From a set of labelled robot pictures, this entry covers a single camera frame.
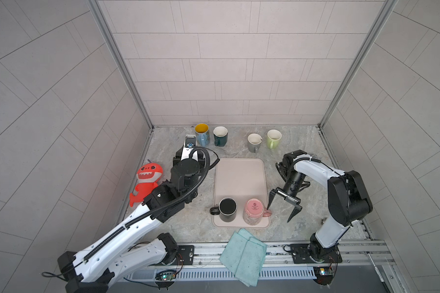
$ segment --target marble countertop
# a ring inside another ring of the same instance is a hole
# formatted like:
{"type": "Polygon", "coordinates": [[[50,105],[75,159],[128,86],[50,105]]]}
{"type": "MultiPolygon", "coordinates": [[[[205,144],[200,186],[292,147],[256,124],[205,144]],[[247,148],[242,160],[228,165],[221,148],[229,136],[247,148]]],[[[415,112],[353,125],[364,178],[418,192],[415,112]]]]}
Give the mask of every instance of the marble countertop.
{"type": "MultiPolygon", "coordinates": [[[[213,129],[210,126],[211,142],[207,146],[215,150],[220,158],[242,157],[259,158],[264,162],[267,190],[283,187],[284,181],[278,174],[275,163],[282,161],[284,154],[294,150],[304,150],[316,155],[327,165],[332,165],[329,155],[323,145],[319,130],[315,126],[228,126],[228,142],[224,147],[213,144],[213,129]],[[266,145],[260,147],[258,153],[251,153],[247,147],[247,136],[251,133],[260,134],[263,139],[270,129],[282,132],[281,144],[276,149],[268,149],[266,145]]],[[[143,164],[150,160],[163,167],[163,176],[158,181],[170,179],[170,169],[173,166],[173,156],[184,143],[186,135],[194,135],[193,127],[160,127],[155,128],[148,152],[143,164]]],[[[198,196],[184,209],[171,217],[156,229],[147,233],[142,240],[156,238],[159,234],[169,232],[177,242],[221,242],[228,241],[235,228],[217,228],[212,223],[209,209],[213,206],[213,190],[215,184],[215,168],[209,171],[204,182],[198,189],[198,196]]],[[[271,224],[265,229],[248,228],[261,241],[299,241],[308,240],[321,227],[321,220],[329,216],[328,196],[326,189],[309,177],[311,186],[298,194],[301,198],[302,211],[287,223],[293,206],[276,196],[270,209],[273,212],[271,224]]],[[[129,215],[136,207],[128,208],[129,215]]],[[[342,237],[343,239],[364,239],[361,225],[351,228],[342,237]]]]}

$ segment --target light blue towel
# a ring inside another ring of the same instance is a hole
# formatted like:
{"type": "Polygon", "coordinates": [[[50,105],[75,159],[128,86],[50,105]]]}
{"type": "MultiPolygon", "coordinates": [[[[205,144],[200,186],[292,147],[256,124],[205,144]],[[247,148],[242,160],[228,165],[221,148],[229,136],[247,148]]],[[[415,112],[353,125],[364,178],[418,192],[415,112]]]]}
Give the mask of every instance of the light blue towel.
{"type": "Polygon", "coordinates": [[[220,262],[246,286],[258,284],[259,273],[265,261],[267,245],[245,229],[233,233],[220,262]]]}

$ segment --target plush toy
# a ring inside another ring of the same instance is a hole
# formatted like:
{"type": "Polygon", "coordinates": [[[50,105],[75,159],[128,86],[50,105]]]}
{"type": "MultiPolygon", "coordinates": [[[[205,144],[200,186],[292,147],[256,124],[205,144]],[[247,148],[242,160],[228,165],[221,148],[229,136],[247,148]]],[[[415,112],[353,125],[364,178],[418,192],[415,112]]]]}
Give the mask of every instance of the plush toy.
{"type": "Polygon", "coordinates": [[[134,206],[135,202],[143,202],[143,199],[158,186],[157,181],[160,179],[161,175],[163,175],[163,168],[155,163],[143,165],[138,169],[138,183],[134,188],[137,193],[131,193],[129,198],[129,204],[131,207],[134,206]]]}

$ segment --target pink mug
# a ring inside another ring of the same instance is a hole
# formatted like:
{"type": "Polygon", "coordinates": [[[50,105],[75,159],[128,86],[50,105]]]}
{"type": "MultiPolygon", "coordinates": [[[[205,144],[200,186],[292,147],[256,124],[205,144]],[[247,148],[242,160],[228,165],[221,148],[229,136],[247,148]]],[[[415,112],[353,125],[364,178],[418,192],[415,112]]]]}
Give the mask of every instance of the pink mug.
{"type": "Polygon", "coordinates": [[[257,198],[252,198],[244,205],[243,219],[249,225],[257,225],[262,217],[270,217],[272,212],[264,208],[264,204],[257,198]]]}

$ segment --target beige tray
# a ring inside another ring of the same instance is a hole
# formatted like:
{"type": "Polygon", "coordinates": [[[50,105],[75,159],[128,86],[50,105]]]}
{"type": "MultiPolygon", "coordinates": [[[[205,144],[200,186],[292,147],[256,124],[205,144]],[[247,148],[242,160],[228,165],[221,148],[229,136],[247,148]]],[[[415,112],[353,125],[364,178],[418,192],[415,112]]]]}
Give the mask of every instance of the beige tray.
{"type": "Polygon", "coordinates": [[[217,206],[225,197],[236,202],[236,217],[224,222],[219,216],[212,216],[216,227],[267,228],[270,217],[263,217],[259,224],[251,226],[243,220],[244,205],[251,198],[260,199],[267,206],[267,186],[265,184],[264,163],[255,158],[222,158],[216,166],[213,202],[217,206]]]}

